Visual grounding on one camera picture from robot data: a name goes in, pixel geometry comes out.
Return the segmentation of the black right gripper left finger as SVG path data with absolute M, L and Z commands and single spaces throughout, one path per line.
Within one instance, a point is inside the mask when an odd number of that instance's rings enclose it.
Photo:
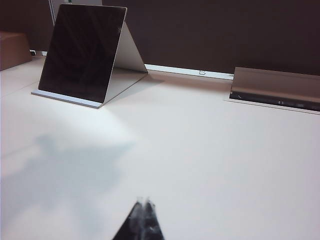
M 113 240 L 139 240 L 143 225 L 143 201 L 139 197 L 126 219 L 118 229 Z

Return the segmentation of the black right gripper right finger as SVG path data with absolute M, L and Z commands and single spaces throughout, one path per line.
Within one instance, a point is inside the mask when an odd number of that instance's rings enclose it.
M 157 219 L 156 206 L 149 199 L 143 205 L 141 231 L 142 240 L 165 239 Z

